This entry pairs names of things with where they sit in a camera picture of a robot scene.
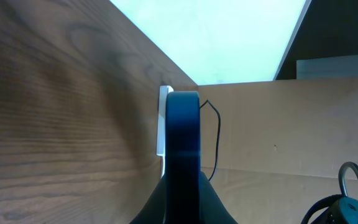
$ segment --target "dark blue object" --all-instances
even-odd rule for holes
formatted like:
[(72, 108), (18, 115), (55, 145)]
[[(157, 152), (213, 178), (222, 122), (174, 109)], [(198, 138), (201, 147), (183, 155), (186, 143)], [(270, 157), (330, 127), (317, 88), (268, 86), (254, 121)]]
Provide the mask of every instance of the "dark blue object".
[(165, 112), (167, 223), (200, 220), (200, 103), (196, 91), (168, 94)]

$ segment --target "dark ceiling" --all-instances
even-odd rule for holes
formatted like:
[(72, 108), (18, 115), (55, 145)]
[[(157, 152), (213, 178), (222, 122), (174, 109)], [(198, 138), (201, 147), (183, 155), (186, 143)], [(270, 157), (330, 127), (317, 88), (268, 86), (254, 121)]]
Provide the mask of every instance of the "dark ceiling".
[(358, 54), (358, 0), (312, 0), (276, 80), (296, 79), (296, 61)]

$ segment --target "beige wall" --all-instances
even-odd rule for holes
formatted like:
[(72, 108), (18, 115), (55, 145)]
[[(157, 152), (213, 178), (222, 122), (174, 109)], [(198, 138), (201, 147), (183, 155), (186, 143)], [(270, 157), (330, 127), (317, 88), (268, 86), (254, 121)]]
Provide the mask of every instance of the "beige wall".
[[(339, 193), (342, 163), (358, 164), (358, 78), (200, 86), (199, 92), (222, 116), (212, 184), (239, 223), (299, 223), (313, 203)], [(217, 123), (212, 109), (201, 110), (207, 176)], [(358, 198), (357, 182), (349, 182)]]

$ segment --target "white device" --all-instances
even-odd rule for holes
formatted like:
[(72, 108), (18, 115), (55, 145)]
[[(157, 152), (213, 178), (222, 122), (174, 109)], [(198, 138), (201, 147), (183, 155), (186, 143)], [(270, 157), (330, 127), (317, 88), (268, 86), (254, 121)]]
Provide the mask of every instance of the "white device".
[(158, 101), (158, 126), (157, 126), (157, 155), (162, 159), (161, 177), (165, 173), (165, 107), (168, 93), (172, 92), (171, 86), (160, 86), (160, 98)]

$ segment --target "black cable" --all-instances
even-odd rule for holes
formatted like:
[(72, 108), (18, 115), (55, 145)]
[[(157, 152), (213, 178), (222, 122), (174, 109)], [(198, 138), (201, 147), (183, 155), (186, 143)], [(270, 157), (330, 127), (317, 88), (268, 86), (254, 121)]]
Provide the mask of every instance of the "black cable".
[(216, 115), (218, 116), (218, 134), (217, 134), (217, 136), (216, 136), (215, 166), (214, 166), (214, 170), (212, 171), (211, 177), (208, 179), (209, 181), (211, 181), (212, 177), (214, 177), (216, 167), (218, 166), (219, 136), (221, 135), (221, 115), (219, 114), (219, 111), (214, 107), (214, 105), (212, 105), (212, 103), (209, 102), (209, 100), (206, 100), (206, 101), (200, 106), (200, 109), (201, 109), (206, 103), (209, 103), (209, 105), (211, 105), (212, 109), (215, 110)]

